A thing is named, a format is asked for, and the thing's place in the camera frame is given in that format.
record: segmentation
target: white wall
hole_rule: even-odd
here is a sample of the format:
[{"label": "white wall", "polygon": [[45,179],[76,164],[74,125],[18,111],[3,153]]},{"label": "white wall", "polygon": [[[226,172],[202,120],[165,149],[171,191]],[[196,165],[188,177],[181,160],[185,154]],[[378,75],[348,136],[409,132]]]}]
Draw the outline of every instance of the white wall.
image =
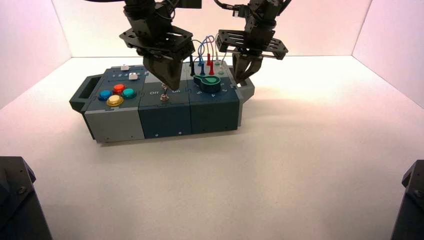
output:
[{"label": "white wall", "polygon": [[424,108],[423,13],[423,0],[373,0],[353,56]]},{"label": "white wall", "polygon": [[[246,4],[248,0],[223,0]],[[278,17],[275,37],[290,55],[351,55],[371,0],[294,0]],[[130,28],[123,2],[53,0],[73,57],[136,56],[118,37]],[[174,25],[195,39],[218,29],[242,30],[242,18],[203,0],[203,9],[177,9]]]},{"label": "white wall", "polygon": [[0,109],[70,57],[50,0],[0,1]]}]

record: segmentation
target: yellow button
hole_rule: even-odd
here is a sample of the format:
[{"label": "yellow button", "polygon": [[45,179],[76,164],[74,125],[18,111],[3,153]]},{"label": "yellow button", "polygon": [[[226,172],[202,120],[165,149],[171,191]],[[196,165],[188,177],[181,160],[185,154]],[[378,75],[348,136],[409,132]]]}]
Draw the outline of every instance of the yellow button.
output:
[{"label": "yellow button", "polygon": [[107,100],[106,104],[110,107],[118,107],[124,102],[124,98],[119,95],[112,95]]}]

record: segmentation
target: control panel box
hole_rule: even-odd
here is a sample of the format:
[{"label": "control panel box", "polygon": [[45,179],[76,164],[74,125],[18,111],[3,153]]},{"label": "control panel box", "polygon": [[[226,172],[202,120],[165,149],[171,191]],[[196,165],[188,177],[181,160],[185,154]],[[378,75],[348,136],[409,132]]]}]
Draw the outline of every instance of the control panel box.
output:
[{"label": "control panel box", "polygon": [[237,86],[225,62],[184,63],[177,90],[124,65],[87,77],[69,103],[92,138],[109,143],[236,130],[254,91],[249,79]]}]

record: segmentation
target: white floor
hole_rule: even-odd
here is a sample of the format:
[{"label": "white floor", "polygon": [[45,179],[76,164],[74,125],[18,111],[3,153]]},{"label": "white floor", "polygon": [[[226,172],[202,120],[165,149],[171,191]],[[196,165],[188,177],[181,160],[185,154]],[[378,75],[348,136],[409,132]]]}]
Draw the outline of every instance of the white floor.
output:
[{"label": "white floor", "polygon": [[354,58],[266,60],[237,131],[97,144],[69,99],[140,63],[73,58],[0,110],[55,239],[390,238],[424,109]]}]

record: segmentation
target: blue button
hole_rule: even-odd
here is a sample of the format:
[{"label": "blue button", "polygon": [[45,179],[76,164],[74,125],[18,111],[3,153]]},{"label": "blue button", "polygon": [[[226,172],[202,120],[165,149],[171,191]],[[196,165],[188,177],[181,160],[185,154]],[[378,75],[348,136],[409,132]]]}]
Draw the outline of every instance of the blue button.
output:
[{"label": "blue button", "polygon": [[127,88],[122,92],[122,97],[124,99],[132,99],[137,95],[136,91],[132,88]]},{"label": "blue button", "polygon": [[98,95],[98,99],[100,101],[106,101],[108,100],[108,98],[112,96],[112,91],[109,90],[103,90],[100,92],[100,94]]}]

